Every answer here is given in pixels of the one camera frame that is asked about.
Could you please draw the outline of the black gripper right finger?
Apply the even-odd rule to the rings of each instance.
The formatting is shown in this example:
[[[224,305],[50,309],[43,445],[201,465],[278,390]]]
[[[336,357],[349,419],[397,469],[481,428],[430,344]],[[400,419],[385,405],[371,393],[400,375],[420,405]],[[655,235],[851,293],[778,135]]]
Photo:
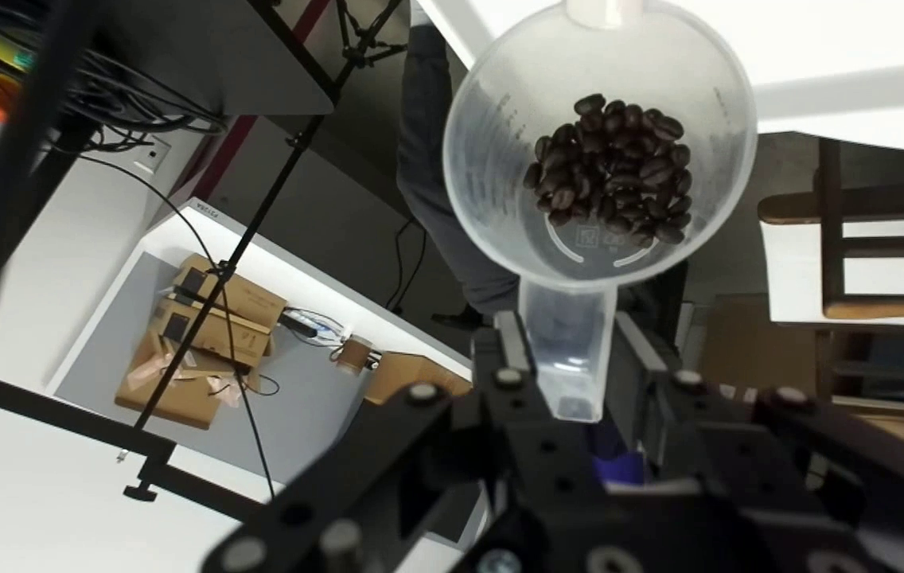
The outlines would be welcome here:
[[[607,414],[617,426],[636,426],[645,408],[645,383],[681,365],[678,349],[642,319],[621,311],[607,365]]]

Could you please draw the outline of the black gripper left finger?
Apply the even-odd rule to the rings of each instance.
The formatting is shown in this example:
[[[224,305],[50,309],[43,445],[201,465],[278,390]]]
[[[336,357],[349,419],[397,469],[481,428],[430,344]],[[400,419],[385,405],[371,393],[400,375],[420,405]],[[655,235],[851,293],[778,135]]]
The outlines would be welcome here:
[[[495,426],[525,419],[536,409],[536,375],[514,311],[495,311],[492,325],[475,334],[471,383],[483,415]]]

